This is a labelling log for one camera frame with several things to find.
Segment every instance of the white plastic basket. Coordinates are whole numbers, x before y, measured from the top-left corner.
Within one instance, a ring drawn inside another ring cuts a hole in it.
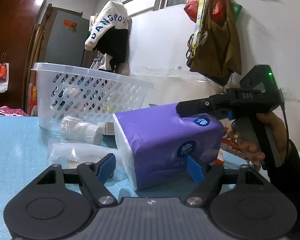
[[[66,115],[107,122],[113,113],[141,108],[153,84],[100,70],[35,63],[39,125],[59,130]]]

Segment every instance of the brown cabinet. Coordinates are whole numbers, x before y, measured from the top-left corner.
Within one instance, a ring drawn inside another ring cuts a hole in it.
[[[9,85],[0,106],[22,108],[26,54],[38,14],[46,0],[0,0],[0,59],[6,53]]]

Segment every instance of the round sticker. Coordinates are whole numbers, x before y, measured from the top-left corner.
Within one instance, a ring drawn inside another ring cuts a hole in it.
[[[195,119],[193,121],[195,124],[199,125],[199,126],[208,126],[210,123],[210,120],[208,118],[204,118],[204,117],[199,117],[197,119]]]
[[[195,147],[196,147],[195,141],[187,141],[183,143],[177,151],[177,157],[185,158],[188,154],[192,153],[195,150]]]

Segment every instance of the pink cloth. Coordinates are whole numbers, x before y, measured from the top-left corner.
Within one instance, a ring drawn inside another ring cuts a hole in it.
[[[29,116],[21,109],[11,109],[7,106],[0,107],[0,116]]]

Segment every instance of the purple tissue pack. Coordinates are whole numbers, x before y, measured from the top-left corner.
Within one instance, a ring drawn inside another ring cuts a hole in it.
[[[186,156],[209,163],[218,157],[222,123],[208,114],[181,118],[177,104],[114,114],[115,140],[134,190],[186,170]]]

